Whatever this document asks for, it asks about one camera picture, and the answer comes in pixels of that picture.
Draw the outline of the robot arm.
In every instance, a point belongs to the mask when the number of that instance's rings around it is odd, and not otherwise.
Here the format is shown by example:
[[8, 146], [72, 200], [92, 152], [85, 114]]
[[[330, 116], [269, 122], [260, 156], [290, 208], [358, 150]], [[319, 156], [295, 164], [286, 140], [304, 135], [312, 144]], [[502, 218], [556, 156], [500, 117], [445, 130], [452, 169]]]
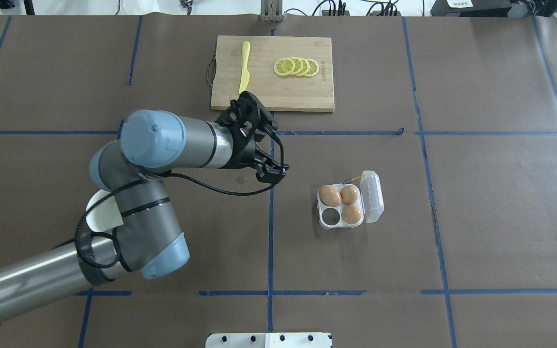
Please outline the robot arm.
[[190, 257], [164, 179], [175, 168], [254, 168], [272, 189], [287, 173], [257, 145], [277, 144], [277, 122], [245, 106], [208, 122], [164, 110], [138, 110], [90, 162], [91, 178], [107, 191], [80, 217], [74, 238], [0, 269], [0, 324], [44, 305], [140, 271], [157, 279]]

